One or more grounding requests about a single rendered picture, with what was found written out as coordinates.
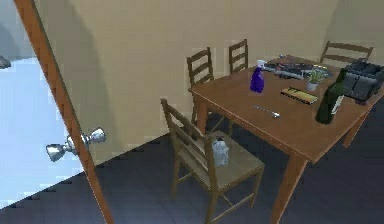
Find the brown wooden slatted chair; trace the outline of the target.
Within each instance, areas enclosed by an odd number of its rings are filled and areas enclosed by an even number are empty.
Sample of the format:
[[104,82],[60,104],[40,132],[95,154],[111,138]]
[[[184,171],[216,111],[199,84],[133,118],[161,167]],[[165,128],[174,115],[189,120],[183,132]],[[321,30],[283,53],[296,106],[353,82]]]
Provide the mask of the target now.
[[319,62],[336,61],[344,64],[351,64],[359,60],[367,61],[373,50],[373,47],[328,41],[320,56]]
[[[244,203],[253,207],[265,164],[225,133],[204,135],[166,99],[160,102],[174,149],[171,195],[176,196],[179,183],[194,177],[210,195],[204,224],[214,224]],[[219,138],[229,147],[229,158],[226,166],[216,167],[212,143]],[[255,178],[251,193],[233,204],[225,193],[251,177]]]
[[228,50],[231,74],[248,68],[248,42],[246,39],[231,45]]
[[[200,65],[197,65],[194,67],[194,63],[196,63],[200,59],[206,59],[206,60],[202,62]],[[186,57],[186,62],[188,66],[188,77],[189,77],[190,89],[192,89],[196,84],[202,84],[202,83],[206,83],[214,80],[213,63],[212,63],[212,55],[211,55],[210,47],[207,47],[206,49],[201,50],[192,56]],[[198,78],[198,75],[205,70],[207,70],[207,73],[203,75],[201,78]],[[224,121],[224,118],[225,117],[222,116],[219,119],[219,121],[212,127],[210,133],[214,132],[218,128],[218,126]],[[194,99],[193,99],[191,122],[192,123],[197,122],[197,105],[195,104]],[[233,134],[233,122],[229,120],[228,135],[231,136],[232,134]]]

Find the pale grey salt shaker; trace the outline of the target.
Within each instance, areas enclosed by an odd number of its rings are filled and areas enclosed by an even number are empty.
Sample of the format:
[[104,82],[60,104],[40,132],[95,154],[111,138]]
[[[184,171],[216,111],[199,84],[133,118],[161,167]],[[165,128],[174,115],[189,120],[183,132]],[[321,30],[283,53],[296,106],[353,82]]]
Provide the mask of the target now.
[[212,143],[214,162],[216,167],[226,166],[228,164],[229,147],[222,138],[215,140]]

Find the purple spray bottle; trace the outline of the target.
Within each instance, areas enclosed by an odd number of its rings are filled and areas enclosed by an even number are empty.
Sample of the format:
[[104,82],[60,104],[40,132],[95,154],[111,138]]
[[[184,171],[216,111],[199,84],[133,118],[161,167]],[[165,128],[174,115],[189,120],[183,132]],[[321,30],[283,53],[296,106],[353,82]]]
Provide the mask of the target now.
[[265,61],[258,60],[255,70],[251,77],[250,90],[253,92],[261,93],[264,89],[263,69]]

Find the silver spoon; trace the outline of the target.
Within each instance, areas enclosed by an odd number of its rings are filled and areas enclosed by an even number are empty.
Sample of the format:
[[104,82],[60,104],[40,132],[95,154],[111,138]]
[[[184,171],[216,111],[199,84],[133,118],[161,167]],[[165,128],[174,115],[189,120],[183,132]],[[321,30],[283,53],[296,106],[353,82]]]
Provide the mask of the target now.
[[279,117],[281,116],[281,115],[280,115],[279,113],[277,113],[277,112],[271,111],[271,110],[269,110],[269,109],[263,108],[263,107],[258,106],[258,105],[254,105],[253,107],[256,108],[256,109],[259,109],[259,110],[266,111],[266,112],[270,113],[270,114],[272,115],[273,118],[279,118]]

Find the brown wooden dining table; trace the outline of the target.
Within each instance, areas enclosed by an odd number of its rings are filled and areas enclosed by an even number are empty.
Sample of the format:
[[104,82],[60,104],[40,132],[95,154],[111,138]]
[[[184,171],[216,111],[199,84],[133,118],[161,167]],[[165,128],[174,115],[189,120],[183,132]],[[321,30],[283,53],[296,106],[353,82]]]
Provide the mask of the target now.
[[[270,224],[279,224],[306,165],[316,163],[338,141],[342,141],[344,147],[351,144],[371,108],[384,97],[384,85],[363,106],[351,98],[344,99],[331,124],[321,125],[315,121],[317,102],[306,105],[280,94],[288,87],[304,90],[306,81],[280,79],[266,72],[264,90],[257,94],[250,90],[252,73],[249,68],[195,85],[191,93],[197,105],[197,127],[204,130],[207,113],[214,111],[289,156],[270,219]],[[273,118],[254,105],[281,116]]]

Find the yellow and black book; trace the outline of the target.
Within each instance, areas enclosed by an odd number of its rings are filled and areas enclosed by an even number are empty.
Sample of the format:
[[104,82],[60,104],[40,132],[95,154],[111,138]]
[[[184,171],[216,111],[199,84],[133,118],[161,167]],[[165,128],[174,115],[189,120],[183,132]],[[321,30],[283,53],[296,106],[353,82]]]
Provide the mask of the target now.
[[317,96],[293,87],[283,89],[280,94],[308,105],[311,105],[318,100]]

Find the small potted green plant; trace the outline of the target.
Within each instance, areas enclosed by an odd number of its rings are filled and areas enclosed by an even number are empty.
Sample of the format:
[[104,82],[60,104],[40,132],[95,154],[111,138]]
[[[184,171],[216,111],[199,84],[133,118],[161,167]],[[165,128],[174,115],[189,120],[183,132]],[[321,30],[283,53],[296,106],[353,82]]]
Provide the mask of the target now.
[[307,90],[314,91],[318,84],[327,76],[325,69],[321,67],[315,67],[309,72]]

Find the dark green wine bottle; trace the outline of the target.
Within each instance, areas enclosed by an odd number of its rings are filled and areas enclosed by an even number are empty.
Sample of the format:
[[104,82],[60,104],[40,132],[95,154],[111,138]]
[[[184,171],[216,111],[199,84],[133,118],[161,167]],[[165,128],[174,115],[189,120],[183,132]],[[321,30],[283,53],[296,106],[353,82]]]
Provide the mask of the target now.
[[344,97],[343,81],[346,74],[347,69],[341,69],[336,81],[325,91],[315,116],[315,120],[318,123],[328,125],[332,122]]

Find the brown wooden room door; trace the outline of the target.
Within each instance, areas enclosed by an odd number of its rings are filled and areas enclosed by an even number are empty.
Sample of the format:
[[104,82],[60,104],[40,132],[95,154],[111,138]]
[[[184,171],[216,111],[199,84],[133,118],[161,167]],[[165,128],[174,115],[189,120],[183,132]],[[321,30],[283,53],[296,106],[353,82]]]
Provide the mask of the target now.
[[21,18],[23,26],[37,56],[45,79],[49,85],[55,103],[64,120],[67,131],[72,138],[78,152],[80,162],[87,177],[89,186],[99,206],[106,224],[114,224],[114,219],[104,198],[99,179],[95,172],[95,165],[90,152],[81,139],[81,127],[74,111],[71,99],[59,71],[45,28],[39,16],[34,0],[13,0]]

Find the black toaster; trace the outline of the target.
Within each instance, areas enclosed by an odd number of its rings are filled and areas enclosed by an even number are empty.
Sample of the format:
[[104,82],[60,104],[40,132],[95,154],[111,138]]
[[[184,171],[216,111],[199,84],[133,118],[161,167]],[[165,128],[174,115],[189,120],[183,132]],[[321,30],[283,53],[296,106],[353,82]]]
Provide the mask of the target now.
[[345,67],[344,95],[359,101],[377,94],[384,83],[384,66],[359,59]]

